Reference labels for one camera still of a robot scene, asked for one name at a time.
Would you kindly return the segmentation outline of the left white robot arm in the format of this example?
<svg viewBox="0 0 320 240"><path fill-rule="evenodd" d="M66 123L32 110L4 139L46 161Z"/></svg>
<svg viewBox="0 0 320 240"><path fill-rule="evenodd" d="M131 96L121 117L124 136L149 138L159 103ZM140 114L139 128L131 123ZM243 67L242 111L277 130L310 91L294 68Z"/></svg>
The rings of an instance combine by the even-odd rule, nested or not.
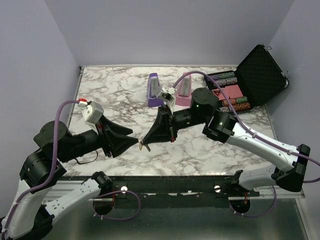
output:
<svg viewBox="0 0 320 240"><path fill-rule="evenodd" d="M73 135L58 119L46 123L34 137L39 149L30 154L19 173L18 191L8 214L1 220L3 240L41 240L53 225L80 203L107 197L112 180L96 171L80 187L50 202L45 196L67 172L63 163L102 149L107 157L118 157L138 142L133 130L102 116L95 130Z"/></svg>

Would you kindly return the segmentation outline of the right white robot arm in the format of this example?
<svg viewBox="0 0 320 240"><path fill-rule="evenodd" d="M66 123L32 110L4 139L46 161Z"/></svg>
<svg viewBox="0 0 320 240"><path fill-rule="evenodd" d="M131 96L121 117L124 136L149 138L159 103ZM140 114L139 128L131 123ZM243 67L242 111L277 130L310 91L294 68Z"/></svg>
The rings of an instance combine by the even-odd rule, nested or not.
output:
<svg viewBox="0 0 320 240"><path fill-rule="evenodd" d="M173 143L178 131L204 124L202 133L213 141L247 150L268 161L270 165L254 170L239 170L230 183L230 191L241 196L259 187L278 186L286 191L300 192L305 178L310 148L288 145L249 128L235 116L218 110L219 99L207 88L191 94L190 107L173 112L163 104L158 108L152 127L139 146Z"/></svg>

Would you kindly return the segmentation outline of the yellow-capped key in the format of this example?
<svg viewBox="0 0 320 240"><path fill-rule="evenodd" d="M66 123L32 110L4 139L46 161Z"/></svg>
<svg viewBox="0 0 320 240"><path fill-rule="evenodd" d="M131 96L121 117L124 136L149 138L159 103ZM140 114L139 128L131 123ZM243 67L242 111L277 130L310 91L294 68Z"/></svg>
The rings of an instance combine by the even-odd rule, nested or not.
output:
<svg viewBox="0 0 320 240"><path fill-rule="evenodd" d="M139 150L141 151L143 149L144 145L140 142L139 143Z"/></svg>

